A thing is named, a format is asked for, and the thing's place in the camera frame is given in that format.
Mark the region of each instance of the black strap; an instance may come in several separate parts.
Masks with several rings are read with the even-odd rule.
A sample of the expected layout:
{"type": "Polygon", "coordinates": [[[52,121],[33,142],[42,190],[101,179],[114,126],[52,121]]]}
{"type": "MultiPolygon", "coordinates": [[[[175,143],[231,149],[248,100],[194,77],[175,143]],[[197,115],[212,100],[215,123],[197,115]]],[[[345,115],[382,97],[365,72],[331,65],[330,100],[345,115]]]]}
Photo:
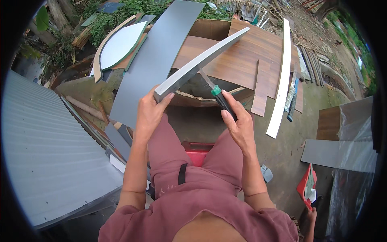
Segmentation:
{"type": "Polygon", "coordinates": [[[188,164],[182,164],[182,166],[180,167],[179,178],[178,178],[179,185],[185,183],[185,169],[187,168],[187,165],[188,164]]]}

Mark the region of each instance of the pink shirt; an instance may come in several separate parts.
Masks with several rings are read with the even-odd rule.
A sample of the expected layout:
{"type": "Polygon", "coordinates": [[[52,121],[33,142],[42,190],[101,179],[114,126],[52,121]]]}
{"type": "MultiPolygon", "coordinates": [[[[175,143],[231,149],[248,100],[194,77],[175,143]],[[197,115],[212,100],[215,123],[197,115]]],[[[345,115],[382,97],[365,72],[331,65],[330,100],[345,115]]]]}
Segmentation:
{"type": "Polygon", "coordinates": [[[104,241],[172,241],[181,227],[208,211],[231,224],[246,241],[298,241],[296,225],[286,213],[247,203],[209,184],[185,183],[154,201],[149,209],[117,210],[99,231],[104,241]]]}

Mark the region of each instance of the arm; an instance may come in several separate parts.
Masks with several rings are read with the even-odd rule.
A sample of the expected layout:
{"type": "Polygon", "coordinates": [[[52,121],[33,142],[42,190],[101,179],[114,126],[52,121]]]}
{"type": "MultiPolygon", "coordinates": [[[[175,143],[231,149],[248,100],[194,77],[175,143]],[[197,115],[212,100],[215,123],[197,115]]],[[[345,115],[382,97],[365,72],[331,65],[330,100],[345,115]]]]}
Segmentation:
{"type": "Polygon", "coordinates": [[[145,190],[147,185],[147,144],[159,125],[165,108],[174,93],[167,95],[159,104],[153,97],[156,87],[139,100],[137,123],[134,132],[132,149],[123,175],[123,185],[117,209],[125,205],[133,205],[138,210],[145,208],[145,190]]]}
{"type": "Polygon", "coordinates": [[[267,193],[258,162],[251,115],[231,94],[225,90],[222,90],[222,94],[238,118],[235,122],[226,110],[221,111],[223,121],[243,153],[242,189],[245,193],[245,202],[256,211],[262,208],[276,208],[267,193]]]}
{"type": "Polygon", "coordinates": [[[313,211],[310,211],[308,208],[307,218],[309,220],[309,230],[305,234],[304,241],[305,242],[313,242],[314,239],[314,227],[316,224],[317,211],[316,208],[313,208],[313,211]]]}

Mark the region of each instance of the black knife grip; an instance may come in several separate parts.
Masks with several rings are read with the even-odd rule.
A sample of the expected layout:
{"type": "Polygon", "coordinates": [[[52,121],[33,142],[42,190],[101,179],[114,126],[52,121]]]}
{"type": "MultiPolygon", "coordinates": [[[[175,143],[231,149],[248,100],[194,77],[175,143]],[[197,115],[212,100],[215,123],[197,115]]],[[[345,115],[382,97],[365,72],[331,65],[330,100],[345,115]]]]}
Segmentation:
{"type": "Polygon", "coordinates": [[[234,118],[234,121],[238,120],[234,111],[231,109],[230,105],[228,104],[228,102],[226,101],[222,93],[215,95],[215,100],[217,101],[217,103],[221,108],[223,108],[224,110],[227,110],[231,114],[231,116],[234,118]]]}

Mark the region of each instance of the green leaf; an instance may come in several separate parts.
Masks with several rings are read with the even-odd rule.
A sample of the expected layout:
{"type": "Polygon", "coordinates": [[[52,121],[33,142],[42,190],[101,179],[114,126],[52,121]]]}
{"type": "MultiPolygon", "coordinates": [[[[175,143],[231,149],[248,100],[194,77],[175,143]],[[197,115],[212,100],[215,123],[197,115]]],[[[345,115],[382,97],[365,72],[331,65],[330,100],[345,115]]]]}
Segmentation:
{"type": "Polygon", "coordinates": [[[38,31],[48,29],[48,13],[46,7],[43,5],[36,15],[36,27],[38,31]]]}

